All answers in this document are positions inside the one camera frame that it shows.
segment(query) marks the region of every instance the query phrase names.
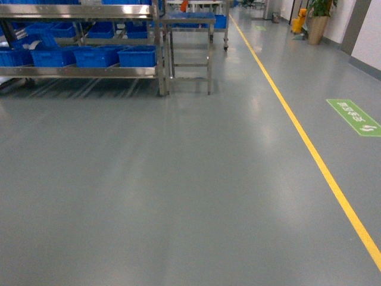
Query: plant pot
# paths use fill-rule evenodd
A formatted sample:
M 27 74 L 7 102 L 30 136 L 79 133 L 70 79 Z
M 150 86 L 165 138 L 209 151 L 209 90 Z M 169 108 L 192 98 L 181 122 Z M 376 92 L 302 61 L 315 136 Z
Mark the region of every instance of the plant pot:
M 313 17 L 311 23 L 311 31 L 308 31 L 308 43 L 310 45 L 318 45 L 323 37 L 329 17 Z

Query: potted plant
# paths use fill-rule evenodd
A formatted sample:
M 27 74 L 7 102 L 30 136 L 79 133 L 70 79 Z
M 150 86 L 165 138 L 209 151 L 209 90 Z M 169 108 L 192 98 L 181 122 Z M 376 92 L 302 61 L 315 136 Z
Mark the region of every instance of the potted plant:
M 332 6 L 338 6 L 338 0 L 311 0 L 308 14 L 312 15 L 311 29 L 308 32 L 308 43 L 318 45 L 327 26 Z

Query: metal rack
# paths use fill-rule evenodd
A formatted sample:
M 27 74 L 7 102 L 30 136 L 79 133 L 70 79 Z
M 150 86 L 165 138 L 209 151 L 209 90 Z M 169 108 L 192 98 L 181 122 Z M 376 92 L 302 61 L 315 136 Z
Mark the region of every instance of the metal rack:
M 165 0 L 166 10 L 168 11 L 168 5 L 181 5 L 183 0 Z M 190 6 L 191 12 L 198 12 L 201 6 L 218 5 L 218 8 L 222 10 L 222 15 L 226 16 L 226 27 L 225 29 L 214 29 L 216 33 L 224 33 L 224 49 L 228 49 L 228 32 L 229 32 L 229 10 L 230 10 L 231 0 L 190 0 L 188 5 Z M 207 32 L 207 28 L 173 28 L 175 32 Z
M 157 47 L 158 62 L 155 67 L 126 68 L 118 65 L 107 68 L 78 68 L 75 65 L 67 67 L 0 67 L 0 76 L 12 78 L 37 77 L 81 77 L 81 78 L 157 78 L 160 95 L 167 94 L 165 84 L 161 36 L 159 28 L 158 0 L 152 0 L 151 5 L 0 5 L 0 24 L 4 35 L 11 46 L 15 39 L 10 21 L 125 21 L 153 20 L 154 45 Z M 95 41 L 98 44 L 117 44 L 117 39 L 110 41 Z
M 216 20 L 214 18 L 170 18 L 165 15 L 160 19 L 163 24 L 163 35 L 164 35 L 164 50 L 165 50 L 165 74 L 167 90 L 170 90 L 170 82 L 174 81 L 191 81 L 191 82 L 207 82 L 208 83 L 208 95 L 211 92 L 211 82 L 212 82 L 212 55 L 213 55 L 213 33 L 214 33 L 214 23 Z M 208 57 L 206 63 L 192 63 L 183 64 L 174 62 L 174 49 L 173 49 L 173 24 L 175 23 L 195 23 L 195 24 L 208 24 Z M 175 67 L 206 67 L 207 76 L 206 77 L 176 77 Z

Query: green leaves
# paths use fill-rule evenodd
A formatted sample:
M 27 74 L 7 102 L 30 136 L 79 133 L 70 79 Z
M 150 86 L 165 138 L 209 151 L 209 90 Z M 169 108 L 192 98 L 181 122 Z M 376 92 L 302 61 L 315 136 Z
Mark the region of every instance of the green leaves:
M 338 6 L 338 0 L 312 0 L 308 6 L 308 10 L 313 9 L 313 17 L 330 17 L 330 9 L 332 6 Z

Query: gray epoxy floor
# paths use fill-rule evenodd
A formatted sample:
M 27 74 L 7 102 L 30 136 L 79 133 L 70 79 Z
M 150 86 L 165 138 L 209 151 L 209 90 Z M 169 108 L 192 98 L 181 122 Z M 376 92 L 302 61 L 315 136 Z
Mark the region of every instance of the gray epoxy floor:
M 325 100 L 381 122 L 381 83 L 284 23 L 232 15 L 380 247 L 380 138 L 359 137 Z M 186 37 L 175 44 L 204 42 Z M 209 97 L 177 83 L 157 98 L 150 80 L 2 92 L 1 285 L 381 285 L 231 22 L 229 45 L 216 35 Z

